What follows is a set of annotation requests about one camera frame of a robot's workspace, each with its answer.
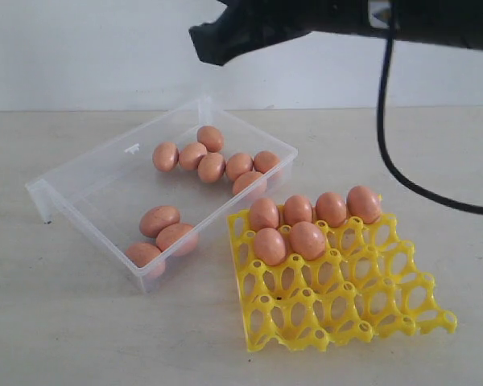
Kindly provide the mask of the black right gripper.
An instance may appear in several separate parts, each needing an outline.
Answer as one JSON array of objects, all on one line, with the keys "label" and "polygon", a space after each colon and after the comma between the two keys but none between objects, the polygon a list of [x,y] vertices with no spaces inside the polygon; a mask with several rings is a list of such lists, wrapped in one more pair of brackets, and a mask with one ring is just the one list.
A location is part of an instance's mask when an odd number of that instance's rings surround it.
[{"label": "black right gripper", "polygon": [[198,59],[224,66],[312,31],[370,36],[367,1],[227,1],[221,16],[189,29]]}]

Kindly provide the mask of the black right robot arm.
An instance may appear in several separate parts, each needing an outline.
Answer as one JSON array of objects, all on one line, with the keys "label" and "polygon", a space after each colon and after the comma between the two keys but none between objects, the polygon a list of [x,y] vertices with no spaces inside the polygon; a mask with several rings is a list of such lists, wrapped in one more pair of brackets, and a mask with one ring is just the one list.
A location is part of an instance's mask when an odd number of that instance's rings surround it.
[{"label": "black right robot arm", "polygon": [[483,1],[227,1],[191,27],[200,61],[223,66],[311,32],[383,38],[389,19],[402,41],[483,51]]}]

